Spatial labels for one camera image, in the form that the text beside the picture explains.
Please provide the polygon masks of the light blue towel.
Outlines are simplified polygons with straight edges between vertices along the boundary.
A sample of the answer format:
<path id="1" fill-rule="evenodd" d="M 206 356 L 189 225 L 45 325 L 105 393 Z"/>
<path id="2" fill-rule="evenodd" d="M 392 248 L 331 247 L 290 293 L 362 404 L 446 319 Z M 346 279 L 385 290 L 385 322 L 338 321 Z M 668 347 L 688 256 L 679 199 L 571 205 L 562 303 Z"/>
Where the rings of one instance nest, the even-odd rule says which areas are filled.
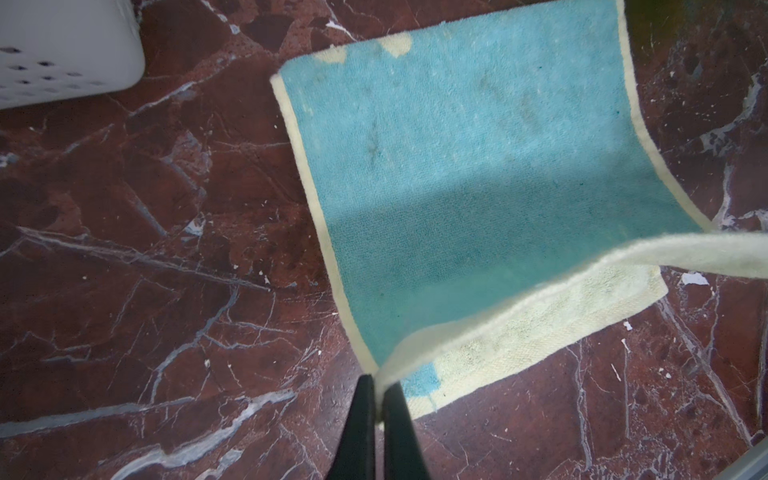
<path id="1" fill-rule="evenodd" d="M 344 330 L 421 417 L 667 294 L 763 279 L 642 119 L 621 1 L 549 1 L 286 62 L 271 78 Z"/>

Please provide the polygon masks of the white perforated plastic basket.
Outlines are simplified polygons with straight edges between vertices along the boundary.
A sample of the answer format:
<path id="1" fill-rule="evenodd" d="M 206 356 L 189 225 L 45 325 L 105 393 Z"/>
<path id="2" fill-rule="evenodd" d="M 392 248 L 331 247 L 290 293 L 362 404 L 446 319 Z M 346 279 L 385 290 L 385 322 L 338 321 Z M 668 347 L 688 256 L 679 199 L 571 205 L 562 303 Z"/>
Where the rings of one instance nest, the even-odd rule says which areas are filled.
<path id="1" fill-rule="evenodd" d="M 3 1 L 3 110 L 125 90 L 145 71 L 129 1 Z"/>

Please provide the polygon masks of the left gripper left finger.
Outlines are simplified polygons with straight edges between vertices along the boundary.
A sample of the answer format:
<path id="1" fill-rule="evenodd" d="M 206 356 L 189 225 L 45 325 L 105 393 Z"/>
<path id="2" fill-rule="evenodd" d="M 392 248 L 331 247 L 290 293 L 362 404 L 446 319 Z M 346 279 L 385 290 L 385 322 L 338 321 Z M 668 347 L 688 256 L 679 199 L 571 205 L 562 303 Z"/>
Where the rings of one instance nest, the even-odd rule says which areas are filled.
<path id="1" fill-rule="evenodd" d="M 327 480 L 375 478 L 376 401 L 374 379 L 362 375 L 352 397 Z"/>

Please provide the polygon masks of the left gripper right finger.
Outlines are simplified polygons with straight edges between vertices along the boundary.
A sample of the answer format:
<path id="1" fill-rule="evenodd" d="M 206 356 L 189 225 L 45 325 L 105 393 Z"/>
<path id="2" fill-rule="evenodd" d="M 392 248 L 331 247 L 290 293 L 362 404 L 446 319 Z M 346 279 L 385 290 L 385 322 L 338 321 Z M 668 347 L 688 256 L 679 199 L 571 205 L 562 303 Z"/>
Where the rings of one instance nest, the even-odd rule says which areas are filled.
<path id="1" fill-rule="evenodd" d="M 405 395 L 400 383 L 390 386 L 382 402 L 384 478 L 430 480 Z"/>

